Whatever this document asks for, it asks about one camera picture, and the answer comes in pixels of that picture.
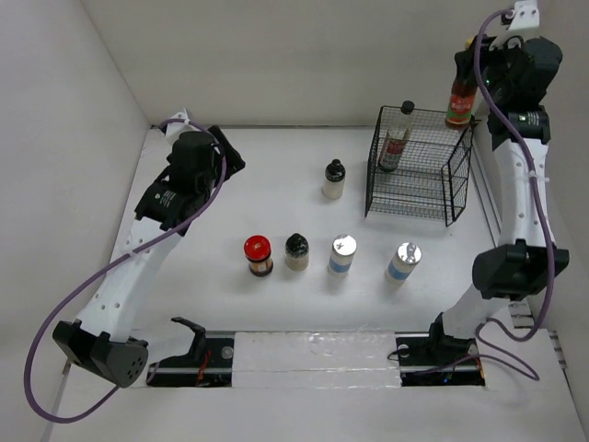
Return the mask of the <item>green-label chili sauce bottle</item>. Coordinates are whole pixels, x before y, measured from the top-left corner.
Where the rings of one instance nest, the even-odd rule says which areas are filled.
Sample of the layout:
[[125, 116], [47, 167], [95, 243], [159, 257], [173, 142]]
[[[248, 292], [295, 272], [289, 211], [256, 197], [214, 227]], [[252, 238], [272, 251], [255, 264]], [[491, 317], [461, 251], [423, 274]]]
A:
[[455, 76], [445, 116], [445, 123], [448, 127], [459, 129], [470, 124], [477, 90], [477, 85], [466, 85]]

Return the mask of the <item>tall red-label sauce bottle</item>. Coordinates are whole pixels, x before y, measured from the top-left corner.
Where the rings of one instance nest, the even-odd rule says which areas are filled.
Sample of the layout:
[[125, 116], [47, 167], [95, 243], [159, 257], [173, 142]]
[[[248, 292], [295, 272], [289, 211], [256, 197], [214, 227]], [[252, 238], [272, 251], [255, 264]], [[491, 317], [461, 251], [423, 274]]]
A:
[[400, 109], [390, 117], [383, 142], [378, 167], [386, 173], [394, 172], [399, 165], [402, 153], [410, 140], [414, 103], [405, 100]]

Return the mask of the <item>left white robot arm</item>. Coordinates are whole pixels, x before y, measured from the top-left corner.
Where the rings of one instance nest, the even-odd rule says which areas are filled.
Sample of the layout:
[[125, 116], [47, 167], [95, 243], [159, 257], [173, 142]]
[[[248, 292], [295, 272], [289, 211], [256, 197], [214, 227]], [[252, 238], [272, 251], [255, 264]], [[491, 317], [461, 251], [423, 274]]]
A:
[[128, 388], [154, 363], [177, 357], [195, 365], [204, 357], [206, 330], [174, 317], [165, 332], [138, 331], [134, 319], [169, 253], [185, 237], [220, 184], [245, 167], [217, 125], [179, 135], [167, 166], [147, 187], [121, 251], [122, 264], [109, 270], [74, 321], [59, 321], [52, 338], [78, 367]]

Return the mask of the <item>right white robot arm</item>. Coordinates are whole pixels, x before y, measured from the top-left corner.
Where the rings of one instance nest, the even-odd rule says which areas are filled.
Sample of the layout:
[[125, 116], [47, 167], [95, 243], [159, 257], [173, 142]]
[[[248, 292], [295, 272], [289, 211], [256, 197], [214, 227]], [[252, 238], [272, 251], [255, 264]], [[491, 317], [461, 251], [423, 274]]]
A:
[[500, 42], [477, 37], [464, 54], [465, 72], [488, 102], [487, 126], [502, 191], [495, 248], [473, 262], [472, 284], [429, 329], [424, 352], [438, 365], [465, 356], [476, 333], [511, 301], [543, 293], [550, 299], [570, 253], [555, 243], [548, 220], [545, 162], [550, 123], [541, 100], [559, 71], [562, 51], [543, 37]]

